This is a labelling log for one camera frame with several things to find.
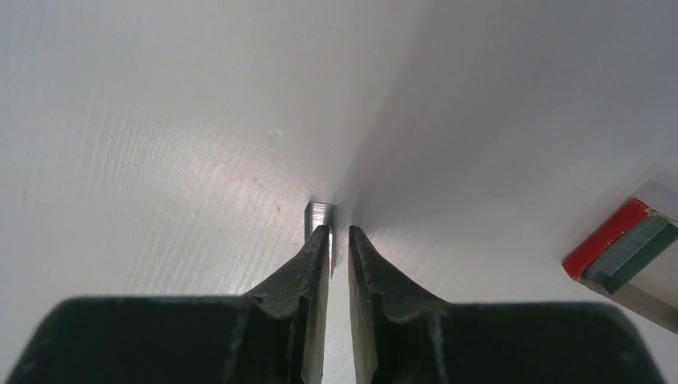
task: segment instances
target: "white surface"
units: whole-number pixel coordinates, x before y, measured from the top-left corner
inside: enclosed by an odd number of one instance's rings
[[[601,300],[560,260],[676,164],[678,2],[0,1],[0,374],[77,294],[238,294],[337,202],[454,302]],[[678,336],[632,316],[678,382]]]

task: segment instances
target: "white backdrop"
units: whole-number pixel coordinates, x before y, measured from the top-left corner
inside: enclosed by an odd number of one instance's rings
[[[79,294],[240,294],[339,205],[452,302],[602,300],[560,260],[678,174],[678,2],[0,0],[0,378]],[[635,315],[678,382],[678,336]]]

